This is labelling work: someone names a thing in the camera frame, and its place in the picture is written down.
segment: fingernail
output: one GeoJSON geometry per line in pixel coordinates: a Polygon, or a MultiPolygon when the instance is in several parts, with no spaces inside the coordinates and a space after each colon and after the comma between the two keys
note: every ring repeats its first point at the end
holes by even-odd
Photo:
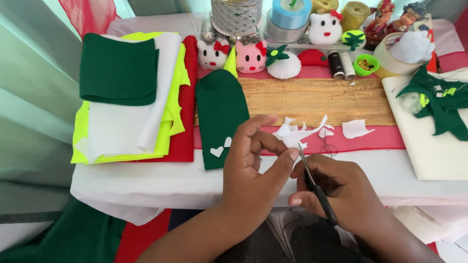
{"type": "Polygon", "coordinates": [[[300,206],[300,204],[302,204],[302,199],[293,199],[291,201],[292,206],[300,206]]]}
{"type": "Polygon", "coordinates": [[[300,154],[300,153],[299,153],[299,150],[296,149],[296,148],[293,148],[293,149],[291,150],[291,153],[289,154],[289,156],[291,156],[291,159],[292,159],[293,161],[296,161],[297,157],[299,157],[299,154],[300,154]]]}

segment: red bow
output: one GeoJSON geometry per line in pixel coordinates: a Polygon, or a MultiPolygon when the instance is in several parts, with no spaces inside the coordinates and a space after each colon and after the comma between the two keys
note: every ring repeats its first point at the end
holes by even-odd
{"type": "Polygon", "coordinates": [[[229,45],[222,46],[219,41],[216,41],[214,43],[214,50],[215,51],[221,51],[221,52],[223,52],[224,54],[227,55],[227,52],[229,51],[229,45]]]}
{"type": "Polygon", "coordinates": [[[266,47],[263,47],[262,42],[256,43],[255,46],[260,50],[260,53],[262,54],[262,56],[266,56],[266,47]]]}
{"type": "Polygon", "coordinates": [[[331,10],[330,15],[336,16],[340,21],[343,20],[343,15],[341,15],[340,13],[338,13],[337,11],[333,9],[331,10]]]}

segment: scissors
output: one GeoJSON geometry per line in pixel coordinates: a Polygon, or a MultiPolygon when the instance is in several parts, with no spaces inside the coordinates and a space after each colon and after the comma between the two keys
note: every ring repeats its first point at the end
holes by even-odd
{"type": "Polygon", "coordinates": [[[310,174],[309,166],[307,165],[306,157],[304,156],[304,151],[302,150],[300,143],[299,143],[299,150],[300,150],[300,157],[302,161],[304,162],[304,166],[306,168],[306,170],[304,171],[304,178],[306,180],[307,188],[309,189],[309,191],[314,192],[319,198],[320,204],[322,205],[322,208],[325,211],[325,214],[327,215],[327,218],[328,218],[328,222],[331,224],[331,226],[338,225],[338,223],[336,222],[335,213],[333,213],[333,209],[331,209],[331,205],[328,202],[327,196],[325,195],[323,190],[320,188],[320,186],[315,184],[314,179],[312,178],[312,175],[310,174]]]}

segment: hand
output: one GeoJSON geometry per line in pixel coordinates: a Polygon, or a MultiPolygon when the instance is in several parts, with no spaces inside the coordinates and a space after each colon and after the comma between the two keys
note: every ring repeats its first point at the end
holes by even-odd
{"type": "MultiPolygon", "coordinates": [[[[328,201],[341,228],[365,235],[376,227],[382,227],[381,223],[389,212],[359,165],[320,154],[310,155],[306,160],[315,183],[328,193],[328,201]]],[[[298,179],[298,192],[289,197],[289,205],[304,207],[326,218],[317,196],[307,190],[304,171],[304,163],[300,161],[291,174],[291,178],[298,179]]]]}
{"type": "Polygon", "coordinates": [[[240,125],[224,164],[219,208],[232,223],[235,234],[243,236],[241,240],[265,221],[299,156],[298,149],[288,149],[273,134],[260,131],[277,120],[277,116],[258,115],[240,125]],[[275,153],[278,159],[260,174],[260,152],[264,149],[275,153]]]}

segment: green fabric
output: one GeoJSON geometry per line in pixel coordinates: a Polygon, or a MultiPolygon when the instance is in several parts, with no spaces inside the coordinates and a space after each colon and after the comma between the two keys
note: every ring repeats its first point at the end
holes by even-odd
{"type": "Polygon", "coordinates": [[[434,135],[451,132],[459,140],[468,141],[468,129],[458,113],[458,109],[468,108],[468,83],[435,78],[427,73],[425,66],[422,66],[409,85],[396,97],[408,92],[424,94],[429,99],[429,104],[415,116],[417,118],[433,116],[436,128],[434,135]],[[437,91],[436,86],[440,86],[441,90],[437,91]]]}
{"type": "Polygon", "coordinates": [[[113,263],[126,222],[73,198],[60,219],[0,263],[113,263]]]}
{"type": "Polygon", "coordinates": [[[80,98],[143,106],[156,100],[159,50],[154,40],[128,43],[88,33],[83,39],[80,98]]]}
{"type": "Polygon", "coordinates": [[[205,170],[222,168],[229,148],[220,157],[210,149],[224,146],[226,138],[232,138],[237,127],[250,118],[244,92],[229,71],[218,69],[198,81],[195,95],[205,170]]]}

